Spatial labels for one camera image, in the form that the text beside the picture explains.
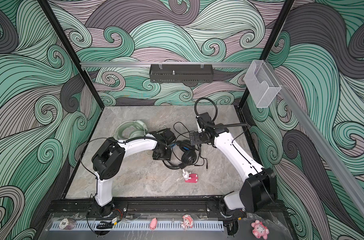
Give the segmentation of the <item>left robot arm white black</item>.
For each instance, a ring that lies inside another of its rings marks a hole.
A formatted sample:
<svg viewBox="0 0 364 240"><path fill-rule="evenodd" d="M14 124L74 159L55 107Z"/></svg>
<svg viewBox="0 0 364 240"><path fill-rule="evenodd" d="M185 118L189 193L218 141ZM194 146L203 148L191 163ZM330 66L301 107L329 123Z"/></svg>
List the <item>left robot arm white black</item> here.
<svg viewBox="0 0 364 240"><path fill-rule="evenodd" d="M124 158L151 150L153 160L170 161L176 139L169 128L127 140L107 138L92 158L97 176L97 205L102 209L112 208L112 178L119 172Z"/></svg>

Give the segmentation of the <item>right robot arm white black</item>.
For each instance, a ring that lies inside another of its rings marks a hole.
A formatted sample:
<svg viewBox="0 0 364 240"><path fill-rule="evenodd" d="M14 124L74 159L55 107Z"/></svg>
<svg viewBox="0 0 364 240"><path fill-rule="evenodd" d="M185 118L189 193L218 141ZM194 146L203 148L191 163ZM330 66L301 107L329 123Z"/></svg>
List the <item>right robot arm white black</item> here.
<svg viewBox="0 0 364 240"><path fill-rule="evenodd" d="M200 101L208 101L215 107L215 116L200 114L197 110ZM209 98L199 98L194 104L198 130L189 133L192 145L211 145L221 151L240 175L243 185L239 191L222 197L220 211L225 217L235 215L237 210L254 213L277 198L276 174L254 160L237 142L229 128L245 127L246 124L215 124L218 107Z"/></svg>

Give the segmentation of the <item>black blue headphones with cable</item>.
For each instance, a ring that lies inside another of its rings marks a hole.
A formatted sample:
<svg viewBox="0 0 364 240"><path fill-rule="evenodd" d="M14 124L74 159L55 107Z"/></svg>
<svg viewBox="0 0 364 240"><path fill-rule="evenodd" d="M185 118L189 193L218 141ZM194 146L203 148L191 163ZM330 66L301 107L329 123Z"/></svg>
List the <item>black blue headphones with cable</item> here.
<svg viewBox="0 0 364 240"><path fill-rule="evenodd" d="M175 127L176 124L181 124L186 129L186 132L178 132ZM187 140L188 137L185 136L185 134L190 134L192 131L190 131L182 122L176 122L173 125L173 128L178 135L175 137L173 143L170 144L170 147L173 155L180 163L176 165L170 161L163 161L164 166L170 170L183 170L188 166L202 167L206 165L206 169L208 169L208 159L202 156L201 145L192 145L190 141ZM174 153L174 147L178 147L183 152L183 155L180 158Z"/></svg>

